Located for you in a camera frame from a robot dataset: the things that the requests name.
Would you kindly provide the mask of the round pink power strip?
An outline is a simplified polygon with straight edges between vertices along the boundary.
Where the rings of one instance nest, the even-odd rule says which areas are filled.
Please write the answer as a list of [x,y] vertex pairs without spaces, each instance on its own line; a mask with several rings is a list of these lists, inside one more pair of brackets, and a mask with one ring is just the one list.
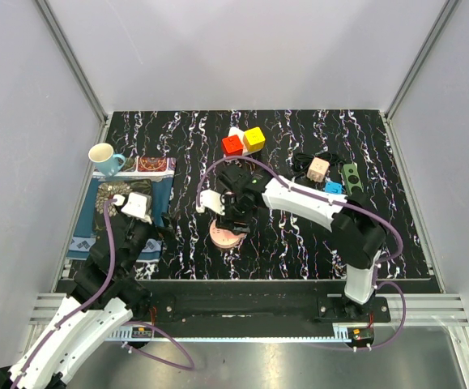
[[222,249],[232,249],[233,247],[239,245],[242,240],[245,238],[244,233],[240,234],[235,234],[227,229],[221,229],[216,225],[216,220],[213,220],[210,228],[209,228],[209,234],[212,243]]

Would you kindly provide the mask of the red cube socket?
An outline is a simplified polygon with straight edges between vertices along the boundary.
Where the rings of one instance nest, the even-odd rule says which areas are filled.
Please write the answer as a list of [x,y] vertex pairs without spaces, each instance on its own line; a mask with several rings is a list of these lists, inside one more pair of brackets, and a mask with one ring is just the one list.
[[229,135],[221,141],[221,148],[225,157],[242,156],[244,144],[237,135]]

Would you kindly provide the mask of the yellow cube socket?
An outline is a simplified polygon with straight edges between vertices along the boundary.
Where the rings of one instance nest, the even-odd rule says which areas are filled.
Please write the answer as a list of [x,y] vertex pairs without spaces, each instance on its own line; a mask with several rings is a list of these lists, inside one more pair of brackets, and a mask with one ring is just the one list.
[[243,144],[249,153],[261,151],[265,145],[265,142],[266,138],[262,133],[261,128],[258,126],[248,129],[244,132]]

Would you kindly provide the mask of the white triangular power strip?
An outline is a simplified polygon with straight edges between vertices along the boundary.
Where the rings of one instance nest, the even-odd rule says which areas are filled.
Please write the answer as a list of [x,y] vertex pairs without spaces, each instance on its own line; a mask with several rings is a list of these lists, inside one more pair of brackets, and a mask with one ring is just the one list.
[[231,127],[228,135],[221,140],[221,149],[224,156],[251,156],[255,152],[251,152],[245,146],[245,132],[237,127]]

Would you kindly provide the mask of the blue plug adapter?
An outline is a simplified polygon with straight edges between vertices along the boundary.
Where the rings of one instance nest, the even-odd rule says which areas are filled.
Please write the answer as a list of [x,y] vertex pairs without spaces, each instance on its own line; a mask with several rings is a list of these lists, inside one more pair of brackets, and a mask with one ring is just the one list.
[[327,182],[324,186],[324,191],[329,194],[342,195],[343,185],[338,182]]

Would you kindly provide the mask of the green power strip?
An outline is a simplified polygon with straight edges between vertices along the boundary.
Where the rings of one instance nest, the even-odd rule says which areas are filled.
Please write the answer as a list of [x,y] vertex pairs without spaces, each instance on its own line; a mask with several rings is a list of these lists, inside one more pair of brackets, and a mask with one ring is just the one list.
[[349,163],[343,164],[342,177],[344,187],[348,195],[352,195],[355,192],[364,192],[362,181],[358,172],[357,164]]

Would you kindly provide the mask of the pink cube socket front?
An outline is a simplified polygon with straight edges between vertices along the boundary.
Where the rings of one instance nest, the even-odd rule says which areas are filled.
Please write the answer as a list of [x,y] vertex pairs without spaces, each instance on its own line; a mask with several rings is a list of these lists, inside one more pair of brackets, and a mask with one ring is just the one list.
[[225,210],[233,209],[237,205],[237,195],[231,191],[225,191],[220,196],[220,200]]

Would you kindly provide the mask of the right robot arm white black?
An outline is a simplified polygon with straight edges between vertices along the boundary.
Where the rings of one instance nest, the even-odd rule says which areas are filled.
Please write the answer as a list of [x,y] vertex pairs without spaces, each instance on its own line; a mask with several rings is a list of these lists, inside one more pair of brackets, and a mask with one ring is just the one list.
[[364,208],[363,193],[329,194],[298,185],[283,176],[258,169],[251,173],[229,165],[218,176],[224,188],[224,210],[218,226],[239,234],[249,232],[248,222],[259,208],[288,212],[330,232],[332,246],[346,264],[343,312],[360,321],[372,310],[373,268],[386,240],[385,228]]

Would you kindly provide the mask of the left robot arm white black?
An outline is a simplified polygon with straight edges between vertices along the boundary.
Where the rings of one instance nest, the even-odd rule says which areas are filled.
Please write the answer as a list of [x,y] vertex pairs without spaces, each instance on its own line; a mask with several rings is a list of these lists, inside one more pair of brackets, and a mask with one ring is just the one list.
[[47,328],[14,365],[0,368],[0,388],[64,388],[119,327],[149,318],[151,293],[134,278],[134,265],[151,238],[174,236],[162,224],[118,215],[106,222]]

